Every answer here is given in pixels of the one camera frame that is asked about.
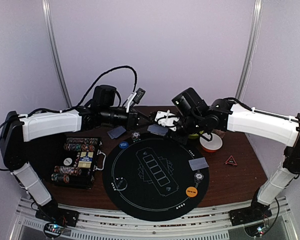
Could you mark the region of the grey playing card deck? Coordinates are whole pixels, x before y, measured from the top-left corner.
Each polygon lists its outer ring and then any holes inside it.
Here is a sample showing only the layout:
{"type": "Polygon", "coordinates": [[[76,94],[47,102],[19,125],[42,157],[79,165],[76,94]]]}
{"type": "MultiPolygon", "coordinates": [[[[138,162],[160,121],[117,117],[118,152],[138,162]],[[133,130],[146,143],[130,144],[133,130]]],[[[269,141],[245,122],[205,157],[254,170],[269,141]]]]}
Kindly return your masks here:
{"type": "Polygon", "coordinates": [[[147,131],[158,136],[165,136],[168,132],[168,128],[152,124],[148,126],[147,131]]]}

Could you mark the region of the poker chip stack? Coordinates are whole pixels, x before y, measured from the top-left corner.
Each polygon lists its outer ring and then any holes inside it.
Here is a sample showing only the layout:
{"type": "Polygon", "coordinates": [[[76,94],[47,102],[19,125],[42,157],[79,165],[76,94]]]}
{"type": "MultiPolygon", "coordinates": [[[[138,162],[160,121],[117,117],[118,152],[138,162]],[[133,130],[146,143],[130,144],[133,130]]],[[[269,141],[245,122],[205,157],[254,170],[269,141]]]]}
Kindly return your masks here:
{"type": "Polygon", "coordinates": [[[194,182],[200,184],[204,180],[204,175],[200,172],[194,174],[194,182]]]}
{"type": "Polygon", "coordinates": [[[131,139],[134,141],[134,142],[137,142],[140,140],[140,133],[135,131],[132,133],[131,135],[131,139]]]}

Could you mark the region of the single grey card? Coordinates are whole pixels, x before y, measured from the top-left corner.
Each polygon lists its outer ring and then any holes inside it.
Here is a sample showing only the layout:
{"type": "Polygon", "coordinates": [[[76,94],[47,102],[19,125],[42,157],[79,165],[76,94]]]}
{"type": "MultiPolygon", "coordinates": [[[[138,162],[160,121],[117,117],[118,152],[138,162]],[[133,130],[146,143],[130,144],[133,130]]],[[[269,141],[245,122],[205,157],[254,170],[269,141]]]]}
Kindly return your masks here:
{"type": "Polygon", "coordinates": [[[123,126],[118,126],[116,128],[111,129],[110,131],[108,131],[107,134],[111,139],[117,139],[125,132],[126,132],[126,129],[123,126]]]}

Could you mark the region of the blue small blind button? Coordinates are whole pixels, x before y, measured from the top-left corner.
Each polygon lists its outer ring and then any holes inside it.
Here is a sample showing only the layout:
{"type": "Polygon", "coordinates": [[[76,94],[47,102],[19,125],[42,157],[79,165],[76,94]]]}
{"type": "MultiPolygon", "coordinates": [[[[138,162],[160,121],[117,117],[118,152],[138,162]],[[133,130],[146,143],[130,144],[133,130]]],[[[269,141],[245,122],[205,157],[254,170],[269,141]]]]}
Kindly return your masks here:
{"type": "Polygon", "coordinates": [[[121,149],[126,149],[128,146],[129,146],[129,144],[126,141],[119,143],[119,148],[121,148],[121,149]]]}

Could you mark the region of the orange big blind button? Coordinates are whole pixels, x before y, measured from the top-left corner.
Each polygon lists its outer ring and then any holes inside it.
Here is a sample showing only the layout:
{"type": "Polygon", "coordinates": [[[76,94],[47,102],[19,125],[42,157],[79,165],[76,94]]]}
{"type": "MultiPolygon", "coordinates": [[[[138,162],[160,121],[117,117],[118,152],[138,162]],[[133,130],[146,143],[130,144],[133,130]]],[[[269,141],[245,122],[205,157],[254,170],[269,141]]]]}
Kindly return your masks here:
{"type": "Polygon", "coordinates": [[[198,195],[198,190],[197,188],[193,187],[193,186],[189,186],[186,191],[185,191],[186,195],[190,198],[196,197],[198,195]]]}

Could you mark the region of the red black triangle button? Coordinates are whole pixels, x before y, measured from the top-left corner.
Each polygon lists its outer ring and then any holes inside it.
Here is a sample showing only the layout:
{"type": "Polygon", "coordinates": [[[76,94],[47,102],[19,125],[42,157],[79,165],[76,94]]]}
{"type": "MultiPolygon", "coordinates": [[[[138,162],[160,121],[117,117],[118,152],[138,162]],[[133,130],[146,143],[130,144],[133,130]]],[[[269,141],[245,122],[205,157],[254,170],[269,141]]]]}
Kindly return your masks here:
{"type": "Polygon", "coordinates": [[[224,163],[225,165],[237,166],[237,162],[234,157],[231,155],[224,163]]]}

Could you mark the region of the clear acrylic dealer puck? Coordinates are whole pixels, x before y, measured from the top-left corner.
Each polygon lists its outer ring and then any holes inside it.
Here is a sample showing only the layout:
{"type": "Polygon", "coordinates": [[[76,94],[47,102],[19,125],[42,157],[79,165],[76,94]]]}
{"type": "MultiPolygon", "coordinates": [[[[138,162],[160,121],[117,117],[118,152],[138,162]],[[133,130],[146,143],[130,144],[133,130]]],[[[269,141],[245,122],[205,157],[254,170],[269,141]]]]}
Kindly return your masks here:
{"type": "Polygon", "coordinates": [[[116,177],[114,180],[114,190],[115,191],[124,191],[128,186],[128,183],[123,177],[116,177]]]}

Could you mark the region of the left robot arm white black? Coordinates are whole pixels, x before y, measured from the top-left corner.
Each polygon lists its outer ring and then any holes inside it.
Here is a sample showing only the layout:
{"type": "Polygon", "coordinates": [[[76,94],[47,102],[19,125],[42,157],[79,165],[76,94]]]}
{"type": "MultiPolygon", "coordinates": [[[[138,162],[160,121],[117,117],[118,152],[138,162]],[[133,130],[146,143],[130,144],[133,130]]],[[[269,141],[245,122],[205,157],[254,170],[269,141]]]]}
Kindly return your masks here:
{"type": "Polygon", "coordinates": [[[6,168],[25,187],[42,214],[57,222],[62,212],[42,178],[44,167],[51,167],[67,133],[89,131],[102,125],[139,127],[141,114],[133,109],[145,95],[133,91],[122,106],[114,106],[117,89],[110,85],[95,87],[93,97],[66,110],[39,108],[30,114],[8,113],[0,136],[0,149],[6,168]]]}

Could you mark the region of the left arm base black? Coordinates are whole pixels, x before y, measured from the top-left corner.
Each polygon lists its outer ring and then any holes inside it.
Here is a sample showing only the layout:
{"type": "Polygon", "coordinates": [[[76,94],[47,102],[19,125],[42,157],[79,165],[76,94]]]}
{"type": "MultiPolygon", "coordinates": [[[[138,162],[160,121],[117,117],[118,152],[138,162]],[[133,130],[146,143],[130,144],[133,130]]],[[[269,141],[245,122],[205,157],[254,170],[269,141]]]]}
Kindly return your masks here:
{"type": "Polygon", "coordinates": [[[62,227],[75,227],[78,221],[79,212],[60,208],[57,201],[52,198],[44,206],[38,205],[35,217],[48,222],[56,223],[62,227]]]}

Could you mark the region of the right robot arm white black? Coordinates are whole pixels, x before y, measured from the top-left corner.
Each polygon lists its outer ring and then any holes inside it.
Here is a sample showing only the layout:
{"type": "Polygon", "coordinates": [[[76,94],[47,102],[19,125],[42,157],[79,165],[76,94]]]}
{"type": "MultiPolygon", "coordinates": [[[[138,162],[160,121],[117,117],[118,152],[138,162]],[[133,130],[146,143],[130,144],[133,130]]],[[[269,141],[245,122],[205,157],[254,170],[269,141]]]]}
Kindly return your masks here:
{"type": "Polygon", "coordinates": [[[211,105],[188,88],[172,99],[178,114],[165,113],[157,122],[176,135],[208,134],[213,130],[257,135],[285,145],[284,160],[256,192],[246,210],[249,220],[258,220],[289,183],[300,175],[300,113],[283,116],[251,108],[236,98],[220,98],[211,105]]]}

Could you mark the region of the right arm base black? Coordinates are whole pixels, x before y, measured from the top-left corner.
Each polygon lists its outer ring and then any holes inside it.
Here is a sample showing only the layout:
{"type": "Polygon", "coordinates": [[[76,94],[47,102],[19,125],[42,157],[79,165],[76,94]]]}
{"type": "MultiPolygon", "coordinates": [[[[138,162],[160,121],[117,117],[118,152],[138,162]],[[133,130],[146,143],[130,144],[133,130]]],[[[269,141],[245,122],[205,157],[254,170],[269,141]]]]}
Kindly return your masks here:
{"type": "Polygon", "coordinates": [[[272,212],[269,205],[259,203],[257,201],[257,194],[253,196],[250,206],[231,210],[229,212],[229,218],[232,226],[263,220],[265,217],[271,216],[272,212]]]}

